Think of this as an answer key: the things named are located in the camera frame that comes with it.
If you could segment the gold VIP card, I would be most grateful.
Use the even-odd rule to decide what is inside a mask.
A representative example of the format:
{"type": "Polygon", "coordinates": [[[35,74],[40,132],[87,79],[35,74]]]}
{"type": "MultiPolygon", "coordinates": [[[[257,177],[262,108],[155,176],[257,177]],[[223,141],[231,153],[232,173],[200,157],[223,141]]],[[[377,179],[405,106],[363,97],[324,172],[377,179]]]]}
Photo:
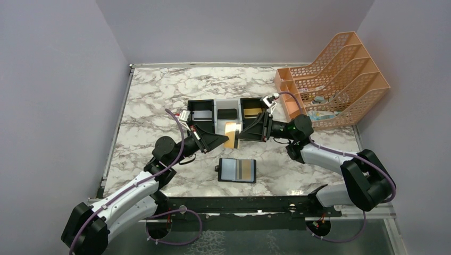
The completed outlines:
{"type": "Polygon", "coordinates": [[[240,131],[240,124],[227,122],[224,127],[224,134],[228,137],[228,140],[224,143],[225,148],[237,149],[238,139],[237,134],[240,131]]]}

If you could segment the black leather card holder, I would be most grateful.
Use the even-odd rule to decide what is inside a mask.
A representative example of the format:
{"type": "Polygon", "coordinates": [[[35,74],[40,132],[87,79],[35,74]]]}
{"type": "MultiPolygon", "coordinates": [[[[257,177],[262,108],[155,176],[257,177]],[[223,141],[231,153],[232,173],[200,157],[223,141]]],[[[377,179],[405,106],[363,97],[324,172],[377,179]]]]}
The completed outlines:
{"type": "Polygon", "coordinates": [[[219,182],[256,183],[255,159],[220,158],[215,166],[219,182]]]}

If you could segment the black white three-compartment tray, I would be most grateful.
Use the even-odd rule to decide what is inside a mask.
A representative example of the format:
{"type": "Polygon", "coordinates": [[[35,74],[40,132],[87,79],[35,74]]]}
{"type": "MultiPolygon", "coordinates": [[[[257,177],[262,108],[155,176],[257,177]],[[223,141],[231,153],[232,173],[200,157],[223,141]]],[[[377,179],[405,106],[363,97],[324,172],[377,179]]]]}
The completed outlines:
{"type": "Polygon", "coordinates": [[[238,123],[243,130],[266,111],[260,97],[189,100],[187,109],[191,112],[189,125],[221,135],[225,134],[227,123],[238,123]]]}

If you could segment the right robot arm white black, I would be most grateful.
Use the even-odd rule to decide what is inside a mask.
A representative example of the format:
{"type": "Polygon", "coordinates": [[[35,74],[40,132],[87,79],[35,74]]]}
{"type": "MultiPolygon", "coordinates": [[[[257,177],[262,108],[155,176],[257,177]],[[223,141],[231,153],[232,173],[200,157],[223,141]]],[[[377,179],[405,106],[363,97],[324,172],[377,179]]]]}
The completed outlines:
{"type": "Polygon", "coordinates": [[[355,205],[368,212],[395,198],[395,182],[373,151],[332,149],[316,143],[311,138],[313,132],[311,119],[306,115],[298,115],[286,123],[273,120],[268,113],[259,113],[238,134],[238,138],[262,142],[269,138],[287,139],[286,151],[291,160],[320,166],[341,175],[343,184],[324,186],[310,194],[316,206],[355,205]]]}

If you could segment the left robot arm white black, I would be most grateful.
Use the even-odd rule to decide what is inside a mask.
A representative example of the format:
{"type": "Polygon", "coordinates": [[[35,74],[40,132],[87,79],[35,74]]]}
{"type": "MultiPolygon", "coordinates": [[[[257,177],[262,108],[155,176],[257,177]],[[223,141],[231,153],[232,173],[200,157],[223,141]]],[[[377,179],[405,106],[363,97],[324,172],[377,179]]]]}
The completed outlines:
{"type": "Polygon", "coordinates": [[[178,143],[169,136],[158,138],[152,159],[132,181],[92,205],[81,202],[74,207],[61,235],[62,242],[70,254],[102,254],[120,232],[156,213],[165,200],[160,189],[176,174],[174,165],[228,140],[226,135],[204,131],[197,125],[191,126],[189,135],[178,143]]]}

